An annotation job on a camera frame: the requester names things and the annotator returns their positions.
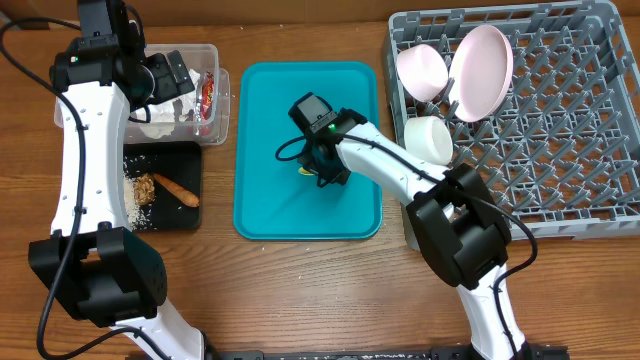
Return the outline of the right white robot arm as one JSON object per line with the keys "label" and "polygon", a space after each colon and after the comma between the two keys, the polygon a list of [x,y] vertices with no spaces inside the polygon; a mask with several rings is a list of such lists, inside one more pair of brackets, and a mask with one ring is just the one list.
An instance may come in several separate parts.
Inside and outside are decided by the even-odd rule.
{"label": "right white robot arm", "polygon": [[405,207],[424,261],[461,298],[474,357],[533,358],[506,289],[513,272],[506,265],[511,217],[472,167],[417,159],[351,109],[294,106],[288,114],[305,143],[294,158],[317,176],[319,187],[345,184],[358,173]]}

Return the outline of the brown food chunk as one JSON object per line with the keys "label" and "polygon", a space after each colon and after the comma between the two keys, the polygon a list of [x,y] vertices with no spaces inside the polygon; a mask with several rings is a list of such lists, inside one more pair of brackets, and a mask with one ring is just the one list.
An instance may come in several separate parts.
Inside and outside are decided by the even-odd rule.
{"label": "brown food chunk", "polygon": [[154,178],[144,174],[134,181],[134,201],[138,206],[145,206],[155,199]]}

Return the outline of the white napkin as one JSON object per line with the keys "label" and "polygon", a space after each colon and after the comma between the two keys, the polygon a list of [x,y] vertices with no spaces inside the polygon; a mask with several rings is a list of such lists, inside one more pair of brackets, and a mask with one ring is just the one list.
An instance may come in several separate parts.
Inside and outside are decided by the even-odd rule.
{"label": "white napkin", "polygon": [[170,135],[177,122],[191,121],[195,114],[197,91],[193,90],[159,105],[149,105],[151,122],[143,124],[141,130],[150,139]]}

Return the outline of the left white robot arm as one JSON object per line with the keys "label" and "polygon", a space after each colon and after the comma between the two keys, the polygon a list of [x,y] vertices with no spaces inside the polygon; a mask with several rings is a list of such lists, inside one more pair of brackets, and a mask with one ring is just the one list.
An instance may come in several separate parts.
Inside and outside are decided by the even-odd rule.
{"label": "left white robot arm", "polygon": [[181,57],[146,56],[139,15],[116,1],[84,2],[80,36],[59,53],[43,86],[64,130],[59,202],[46,240],[28,262],[76,320],[123,334],[151,359],[212,359],[206,335],[170,302],[161,255],[131,230],[124,202],[124,138],[130,115],[193,85]]}

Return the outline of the red ketchup packet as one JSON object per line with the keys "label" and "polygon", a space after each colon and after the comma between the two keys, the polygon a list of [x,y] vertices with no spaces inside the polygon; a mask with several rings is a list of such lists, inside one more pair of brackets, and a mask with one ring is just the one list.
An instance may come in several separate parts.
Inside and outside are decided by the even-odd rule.
{"label": "red ketchup packet", "polygon": [[200,92],[196,101],[196,112],[194,120],[198,125],[194,127],[194,133],[199,136],[209,135],[211,130],[207,121],[211,117],[214,102],[214,76],[210,72],[206,72],[201,81]]}

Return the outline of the white green bowl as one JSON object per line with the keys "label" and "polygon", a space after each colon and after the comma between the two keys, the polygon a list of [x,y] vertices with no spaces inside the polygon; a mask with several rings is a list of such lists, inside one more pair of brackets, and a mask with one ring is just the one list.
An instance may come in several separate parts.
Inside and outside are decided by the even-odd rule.
{"label": "white green bowl", "polygon": [[410,154],[436,165],[446,166],[453,157],[449,130],[436,116],[409,119],[404,127],[404,143]]}

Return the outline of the large white plate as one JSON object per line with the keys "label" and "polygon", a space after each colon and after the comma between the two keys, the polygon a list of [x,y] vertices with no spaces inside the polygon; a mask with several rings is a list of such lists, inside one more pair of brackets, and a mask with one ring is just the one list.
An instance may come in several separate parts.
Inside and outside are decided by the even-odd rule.
{"label": "large white plate", "polygon": [[496,27],[480,25],[457,47],[449,69],[454,80],[449,102],[458,106],[454,115],[476,122],[493,114],[502,104],[514,70],[514,55],[506,36]]}

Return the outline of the yellow plastic spoon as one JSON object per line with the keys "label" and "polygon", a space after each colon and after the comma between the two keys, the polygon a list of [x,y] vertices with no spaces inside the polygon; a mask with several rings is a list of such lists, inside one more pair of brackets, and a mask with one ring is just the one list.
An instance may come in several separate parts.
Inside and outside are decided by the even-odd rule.
{"label": "yellow plastic spoon", "polygon": [[315,176],[315,174],[313,172],[307,171],[306,169],[304,169],[302,167],[298,169],[298,173],[303,175],[303,176]]}

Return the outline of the small pink bowl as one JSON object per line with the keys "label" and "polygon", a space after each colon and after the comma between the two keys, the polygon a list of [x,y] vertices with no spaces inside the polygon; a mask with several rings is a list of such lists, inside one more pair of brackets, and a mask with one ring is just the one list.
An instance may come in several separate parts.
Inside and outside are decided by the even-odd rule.
{"label": "small pink bowl", "polygon": [[449,79],[444,59],[436,49],[425,44],[400,52],[396,70],[405,90],[421,102],[433,100]]}

